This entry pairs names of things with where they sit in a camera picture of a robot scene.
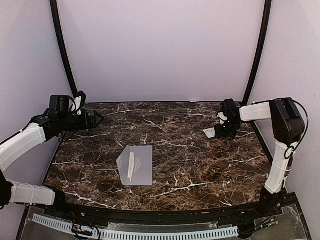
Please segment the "white sticker sheet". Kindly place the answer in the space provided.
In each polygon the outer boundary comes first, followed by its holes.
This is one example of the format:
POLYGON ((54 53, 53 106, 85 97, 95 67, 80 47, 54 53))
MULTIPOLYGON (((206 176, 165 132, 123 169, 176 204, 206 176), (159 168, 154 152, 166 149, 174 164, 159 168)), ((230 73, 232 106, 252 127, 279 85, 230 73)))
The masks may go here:
POLYGON ((214 138, 216 136, 215 128, 207 128, 203 130, 204 134, 208 139, 214 138))

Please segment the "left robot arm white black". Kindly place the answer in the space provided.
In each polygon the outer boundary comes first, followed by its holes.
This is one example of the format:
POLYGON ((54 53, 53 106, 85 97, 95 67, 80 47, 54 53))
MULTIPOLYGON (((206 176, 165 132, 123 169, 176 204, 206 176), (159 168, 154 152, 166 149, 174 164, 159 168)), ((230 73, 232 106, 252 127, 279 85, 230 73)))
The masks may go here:
POLYGON ((4 173, 20 157, 37 146, 58 137, 64 132, 77 132, 97 128, 104 117, 95 110, 84 109, 86 94, 77 93, 75 98, 52 95, 49 107, 41 115, 31 118, 20 131, 0 143, 0 206, 29 204, 50 206, 60 218, 67 218, 70 206, 60 193, 52 188, 8 180, 4 173))

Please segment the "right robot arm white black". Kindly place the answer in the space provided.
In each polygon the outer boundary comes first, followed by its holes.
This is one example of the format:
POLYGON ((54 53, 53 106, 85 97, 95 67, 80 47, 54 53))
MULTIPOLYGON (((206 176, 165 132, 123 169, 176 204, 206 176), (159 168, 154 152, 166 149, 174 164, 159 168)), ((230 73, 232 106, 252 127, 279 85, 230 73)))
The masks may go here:
POLYGON ((275 153, 268 179, 260 194, 264 199, 255 205, 255 213, 260 217, 266 217, 274 210, 275 203, 269 197, 275 197, 285 187, 294 154, 307 133, 309 123, 304 122, 299 107, 305 109, 290 97, 242 107, 238 107, 230 98, 220 104, 221 111, 216 115, 219 123, 214 126, 214 136, 218 139, 235 138, 241 123, 271 120, 275 153))

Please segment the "grey envelope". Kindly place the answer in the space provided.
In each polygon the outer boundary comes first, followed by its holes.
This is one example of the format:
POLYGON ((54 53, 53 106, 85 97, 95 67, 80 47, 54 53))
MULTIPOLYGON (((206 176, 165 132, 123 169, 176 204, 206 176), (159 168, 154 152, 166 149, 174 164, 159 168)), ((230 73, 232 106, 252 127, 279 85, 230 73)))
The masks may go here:
POLYGON ((153 146, 127 145, 116 160, 121 183, 124 186, 152 186, 153 185, 153 146), (135 154, 135 167, 132 181, 128 179, 130 153, 135 154))

